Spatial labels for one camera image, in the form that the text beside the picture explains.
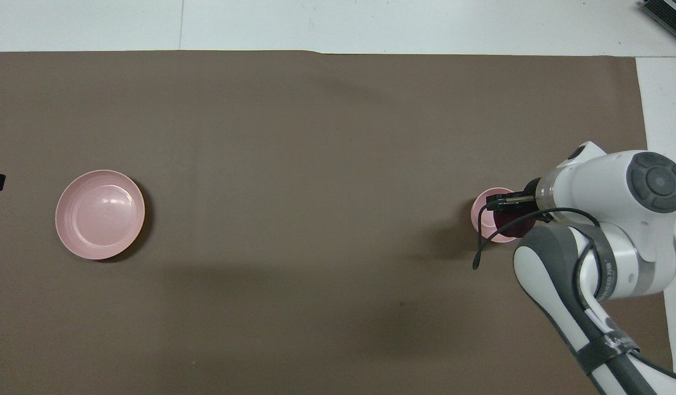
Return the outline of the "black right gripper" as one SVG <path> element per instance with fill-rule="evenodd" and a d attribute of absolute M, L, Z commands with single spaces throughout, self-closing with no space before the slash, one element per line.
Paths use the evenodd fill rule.
<path fill-rule="evenodd" d="M 536 190 L 541 178 L 534 178 L 521 191 L 512 193 L 497 193 L 485 197 L 485 210 L 498 212 L 498 224 L 511 223 L 528 213 L 538 210 Z M 506 199 L 514 199 L 513 203 L 506 203 Z"/>

